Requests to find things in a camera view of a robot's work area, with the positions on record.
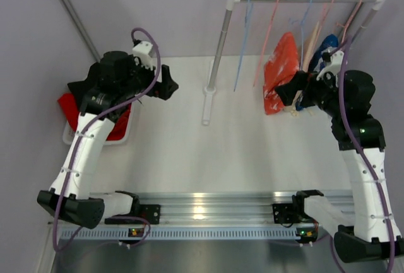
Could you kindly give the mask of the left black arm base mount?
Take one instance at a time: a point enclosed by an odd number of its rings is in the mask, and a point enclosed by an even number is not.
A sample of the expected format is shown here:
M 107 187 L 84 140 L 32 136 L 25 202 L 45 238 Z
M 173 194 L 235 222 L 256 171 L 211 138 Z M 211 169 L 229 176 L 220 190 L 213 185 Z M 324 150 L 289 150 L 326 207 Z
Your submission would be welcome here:
M 122 218 L 113 216 L 105 219 L 105 224 L 141 224 L 139 218 L 147 220 L 150 224 L 160 223 L 161 206 L 158 204 L 140 204 L 132 209 L 128 214 L 122 214 Z

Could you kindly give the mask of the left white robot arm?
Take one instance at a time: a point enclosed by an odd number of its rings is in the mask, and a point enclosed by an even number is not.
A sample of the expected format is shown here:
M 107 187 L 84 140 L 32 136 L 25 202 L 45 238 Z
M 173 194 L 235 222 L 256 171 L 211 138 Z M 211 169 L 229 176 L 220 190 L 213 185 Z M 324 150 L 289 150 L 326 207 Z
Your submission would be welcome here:
M 68 83 L 79 109 L 78 125 L 57 178 L 37 196 L 51 216 L 93 229 L 105 219 L 140 212 L 136 194 L 92 195 L 90 189 L 107 137 L 130 103 L 143 95 L 168 100 L 178 90 L 169 66 L 163 64 L 159 70 L 162 79 L 156 81 L 156 67 L 146 66 L 139 56 L 111 51 L 91 65 L 86 79 Z

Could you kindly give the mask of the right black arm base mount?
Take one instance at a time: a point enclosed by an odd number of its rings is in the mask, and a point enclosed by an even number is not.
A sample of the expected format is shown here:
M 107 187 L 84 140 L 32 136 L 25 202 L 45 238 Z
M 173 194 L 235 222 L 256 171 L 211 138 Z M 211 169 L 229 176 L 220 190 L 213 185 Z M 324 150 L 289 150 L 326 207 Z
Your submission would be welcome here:
M 314 219 L 304 212 L 304 207 L 293 203 L 272 204 L 276 224 L 313 223 Z

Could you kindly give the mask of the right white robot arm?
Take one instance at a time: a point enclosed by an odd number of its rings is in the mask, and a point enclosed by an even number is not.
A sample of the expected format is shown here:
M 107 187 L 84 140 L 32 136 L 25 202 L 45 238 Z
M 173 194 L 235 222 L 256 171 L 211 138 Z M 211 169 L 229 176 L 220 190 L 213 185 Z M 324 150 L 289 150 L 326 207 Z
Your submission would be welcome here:
M 349 172 L 355 219 L 346 217 L 319 190 L 293 195 L 292 215 L 299 222 L 319 223 L 346 264 L 403 255 L 403 237 L 388 199 L 383 128 L 369 114 L 375 90 L 372 76 L 358 70 L 342 77 L 299 71 L 275 88 L 284 105 L 301 91 L 303 107 L 317 106 L 331 117 L 331 131 Z

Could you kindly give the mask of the black trousers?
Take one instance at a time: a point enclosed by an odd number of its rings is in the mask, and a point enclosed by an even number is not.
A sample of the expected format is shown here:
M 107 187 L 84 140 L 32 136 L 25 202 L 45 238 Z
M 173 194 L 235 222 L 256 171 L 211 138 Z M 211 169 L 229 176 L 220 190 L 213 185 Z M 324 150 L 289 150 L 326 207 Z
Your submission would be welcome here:
M 96 62 L 89 68 L 87 77 L 82 81 L 68 83 L 68 88 L 74 97 L 76 105 L 79 107 L 85 94 L 97 85 L 100 76 L 100 63 Z

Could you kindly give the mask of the pink hanger of black trousers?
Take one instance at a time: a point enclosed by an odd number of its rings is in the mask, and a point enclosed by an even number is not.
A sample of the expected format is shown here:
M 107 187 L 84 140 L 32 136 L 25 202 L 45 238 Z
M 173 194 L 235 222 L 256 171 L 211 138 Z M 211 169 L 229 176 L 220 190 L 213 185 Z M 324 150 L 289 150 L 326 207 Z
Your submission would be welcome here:
M 275 6 L 274 6 L 273 11 L 272 11 L 272 14 L 271 14 L 270 21 L 269 21 L 269 23 L 268 23 L 268 27 L 267 27 L 267 30 L 266 30 L 265 39 L 264 39 L 264 42 L 263 42 L 263 46 L 262 46 L 262 49 L 261 49 L 261 53 L 260 53 L 258 65 L 257 65 L 256 72 L 255 72 L 255 75 L 254 75 L 254 82 L 253 82 L 253 85 L 252 85 L 253 87 L 256 87 L 256 85 L 257 85 L 257 83 L 258 83 L 259 75 L 260 75 L 260 72 L 261 72 L 261 67 L 262 67 L 262 65 L 263 65 L 264 53 L 265 53 L 265 50 L 266 50 L 266 46 L 267 46 L 267 44 L 268 44 L 268 40 L 269 40 L 269 37 L 270 37 L 271 29 L 272 29 L 272 26 L 273 26 L 273 21 L 274 21 L 275 15 L 276 15 L 276 11 L 277 11 L 277 9 L 278 9 L 278 3 L 279 3 L 279 1 L 280 1 L 280 0 L 276 0 Z

